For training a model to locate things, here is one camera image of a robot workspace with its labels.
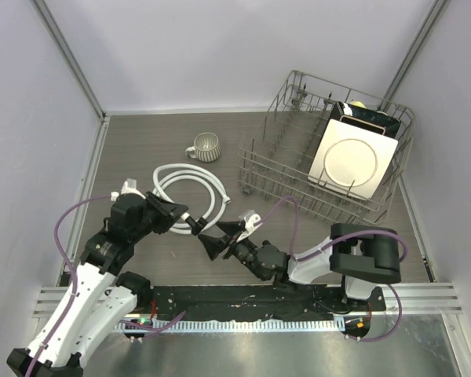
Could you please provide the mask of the black T-shaped hose connector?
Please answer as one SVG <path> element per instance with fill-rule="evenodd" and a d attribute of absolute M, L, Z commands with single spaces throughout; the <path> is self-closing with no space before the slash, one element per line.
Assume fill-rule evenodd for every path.
<path fill-rule="evenodd" d="M 198 220 L 195 220 L 192 216 L 189 216 L 185 222 L 190 226 L 191 234 L 193 236 L 198 236 L 208 224 L 208 221 L 205 218 L 201 217 Z"/>

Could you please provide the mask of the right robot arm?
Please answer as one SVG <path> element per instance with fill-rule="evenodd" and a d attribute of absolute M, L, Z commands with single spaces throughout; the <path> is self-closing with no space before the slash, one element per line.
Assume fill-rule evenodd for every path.
<path fill-rule="evenodd" d="M 269 241 L 253 243 L 253 235 L 264 221 L 250 212 L 237 221 L 219 221 L 220 237 L 198 235 L 209 258 L 219 254 L 235 257 L 254 276 L 277 287 L 309 285 L 329 273 L 342 276 L 339 301 L 349 310 L 360 308 L 381 284 L 401 281 L 400 263 L 407 246 L 396 231 L 363 225 L 336 223 L 330 235 L 301 253 L 284 252 Z"/>

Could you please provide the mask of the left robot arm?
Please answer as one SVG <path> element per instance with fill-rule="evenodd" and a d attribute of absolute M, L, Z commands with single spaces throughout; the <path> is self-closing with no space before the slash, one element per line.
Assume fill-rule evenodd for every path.
<path fill-rule="evenodd" d="M 122 267 L 138 242 L 150 233 L 168 232 L 188 207 L 135 188 L 108 199 L 113 204 L 104 227 L 86 242 L 79 264 L 67 264 L 71 283 L 52 316 L 26 348 L 8 356 L 15 375 L 81 376 L 115 325 L 150 307 L 150 281 Z"/>

